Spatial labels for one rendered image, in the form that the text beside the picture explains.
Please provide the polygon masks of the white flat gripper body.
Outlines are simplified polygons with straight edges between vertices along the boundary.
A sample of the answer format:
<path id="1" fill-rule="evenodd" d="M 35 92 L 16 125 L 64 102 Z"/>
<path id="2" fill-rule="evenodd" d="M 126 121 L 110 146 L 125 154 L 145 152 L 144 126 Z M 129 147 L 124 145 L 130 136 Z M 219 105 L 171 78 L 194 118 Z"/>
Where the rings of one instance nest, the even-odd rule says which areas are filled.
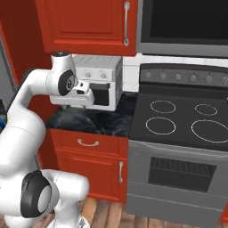
<path id="1" fill-rule="evenodd" d="M 91 89 L 86 92 L 83 90 L 72 89 L 65 96 L 50 96 L 52 104 L 71 105 L 71 106 L 92 106 L 94 104 L 94 94 Z"/>

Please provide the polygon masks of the white toaster oven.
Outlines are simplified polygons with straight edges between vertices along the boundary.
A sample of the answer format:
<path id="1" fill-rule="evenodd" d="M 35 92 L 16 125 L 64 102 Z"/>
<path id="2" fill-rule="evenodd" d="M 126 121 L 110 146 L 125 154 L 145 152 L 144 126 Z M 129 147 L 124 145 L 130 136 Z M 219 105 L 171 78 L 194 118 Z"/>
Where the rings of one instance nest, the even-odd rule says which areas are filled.
<path id="1" fill-rule="evenodd" d="M 114 111 L 123 88 L 123 57 L 82 55 L 73 57 L 77 78 L 89 83 L 94 95 L 92 110 Z"/>

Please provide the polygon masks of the grey oven door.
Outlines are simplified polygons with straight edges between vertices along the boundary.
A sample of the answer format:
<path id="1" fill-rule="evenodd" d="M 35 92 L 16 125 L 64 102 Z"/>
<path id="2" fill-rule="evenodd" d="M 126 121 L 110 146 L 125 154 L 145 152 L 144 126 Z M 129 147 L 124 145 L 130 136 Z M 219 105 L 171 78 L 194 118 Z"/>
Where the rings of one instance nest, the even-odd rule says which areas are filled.
<path id="1" fill-rule="evenodd" d="M 215 228 L 228 203 L 228 152 L 131 140 L 126 211 Z"/>

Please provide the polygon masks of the grey microwave oven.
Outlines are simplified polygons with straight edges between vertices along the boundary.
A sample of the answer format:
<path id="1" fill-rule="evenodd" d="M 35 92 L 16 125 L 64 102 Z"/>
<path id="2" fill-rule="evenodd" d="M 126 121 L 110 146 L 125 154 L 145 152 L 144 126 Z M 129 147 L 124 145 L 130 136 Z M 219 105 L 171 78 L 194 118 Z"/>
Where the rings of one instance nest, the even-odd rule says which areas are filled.
<path id="1" fill-rule="evenodd" d="M 228 0 L 138 0 L 139 53 L 228 58 Z"/>

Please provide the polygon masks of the red drawer front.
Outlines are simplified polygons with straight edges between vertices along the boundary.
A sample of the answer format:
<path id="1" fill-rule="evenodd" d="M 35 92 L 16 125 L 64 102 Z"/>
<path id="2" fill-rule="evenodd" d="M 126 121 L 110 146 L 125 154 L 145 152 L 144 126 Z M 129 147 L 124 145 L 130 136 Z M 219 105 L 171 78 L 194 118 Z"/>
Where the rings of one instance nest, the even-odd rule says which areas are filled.
<path id="1" fill-rule="evenodd" d="M 59 129 L 52 129 L 51 136 L 56 149 L 63 151 L 83 151 L 85 153 L 123 159 L 127 158 L 128 139 L 126 137 L 89 134 Z M 78 144 L 77 139 L 82 139 L 83 143 L 99 141 L 100 145 L 96 147 L 85 147 Z"/>

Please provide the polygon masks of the red base cupboard door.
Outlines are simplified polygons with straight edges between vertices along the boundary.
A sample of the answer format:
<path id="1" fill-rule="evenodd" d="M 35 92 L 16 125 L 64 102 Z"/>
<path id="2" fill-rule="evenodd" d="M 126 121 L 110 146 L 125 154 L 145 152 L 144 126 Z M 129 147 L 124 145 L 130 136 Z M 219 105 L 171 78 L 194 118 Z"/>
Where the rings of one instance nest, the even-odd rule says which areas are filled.
<path id="1" fill-rule="evenodd" d="M 89 197 L 126 203 L 127 160 L 57 150 L 59 169 L 88 178 Z M 123 183 L 118 180 L 119 162 L 123 161 Z"/>

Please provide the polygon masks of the black hob with rings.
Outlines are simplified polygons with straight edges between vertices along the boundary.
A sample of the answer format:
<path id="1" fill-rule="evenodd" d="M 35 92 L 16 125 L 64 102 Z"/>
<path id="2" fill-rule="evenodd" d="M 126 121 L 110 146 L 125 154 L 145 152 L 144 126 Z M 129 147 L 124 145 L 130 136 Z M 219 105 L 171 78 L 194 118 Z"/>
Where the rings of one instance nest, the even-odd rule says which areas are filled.
<path id="1" fill-rule="evenodd" d="M 210 84 L 206 77 L 211 76 Z M 129 138 L 228 152 L 228 68 L 177 63 L 140 66 L 139 92 Z"/>

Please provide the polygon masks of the red wall cupboard door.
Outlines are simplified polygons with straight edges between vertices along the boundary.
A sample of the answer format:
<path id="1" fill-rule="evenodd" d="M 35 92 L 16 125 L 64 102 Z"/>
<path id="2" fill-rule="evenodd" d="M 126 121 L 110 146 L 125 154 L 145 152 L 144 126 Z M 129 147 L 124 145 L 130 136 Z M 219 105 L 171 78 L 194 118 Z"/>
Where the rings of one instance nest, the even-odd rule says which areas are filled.
<path id="1" fill-rule="evenodd" d="M 125 1 L 130 3 L 124 45 Z M 36 0 L 45 50 L 134 56 L 137 0 Z"/>

